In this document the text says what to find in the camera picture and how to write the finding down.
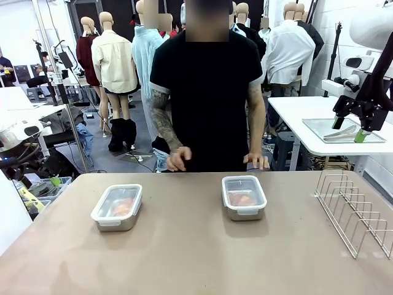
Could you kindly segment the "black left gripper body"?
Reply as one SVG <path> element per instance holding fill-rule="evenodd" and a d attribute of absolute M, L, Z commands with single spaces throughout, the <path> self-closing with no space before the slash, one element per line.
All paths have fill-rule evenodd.
<path fill-rule="evenodd" d="M 34 173 L 40 178 L 59 176 L 59 169 L 52 164 L 50 156 L 40 156 L 30 153 L 22 159 L 11 157 L 1 159 L 1 171 L 9 180 L 21 181 L 26 174 Z"/>

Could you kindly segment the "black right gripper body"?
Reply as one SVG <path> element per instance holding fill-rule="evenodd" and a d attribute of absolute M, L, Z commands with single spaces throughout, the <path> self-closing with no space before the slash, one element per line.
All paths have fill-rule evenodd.
<path fill-rule="evenodd" d="M 341 95 L 333 107 L 335 116 L 346 117 L 349 114 L 357 116 L 361 129 L 367 132 L 380 131 L 388 111 L 372 102 L 357 101 L 346 95 Z"/>

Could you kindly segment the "person's left hand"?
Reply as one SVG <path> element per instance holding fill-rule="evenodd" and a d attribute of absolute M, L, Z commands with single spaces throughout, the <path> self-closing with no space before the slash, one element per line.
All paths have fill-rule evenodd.
<path fill-rule="evenodd" d="M 248 153 L 244 156 L 243 163 L 251 163 L 253 169 L 267 170 L 270 169 L 268 157 L 261 153 Z"/>

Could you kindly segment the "person's right hand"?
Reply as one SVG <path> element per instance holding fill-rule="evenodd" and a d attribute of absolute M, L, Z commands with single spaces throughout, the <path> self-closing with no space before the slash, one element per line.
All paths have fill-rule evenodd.
<path fill-rule="evenodd" d="M 171 151 L 167 158 L 167 168 L 169 171 L 186 171 L 186 162 L 191 160 L 192 152 L 189 147 L 181 146 Z"/>

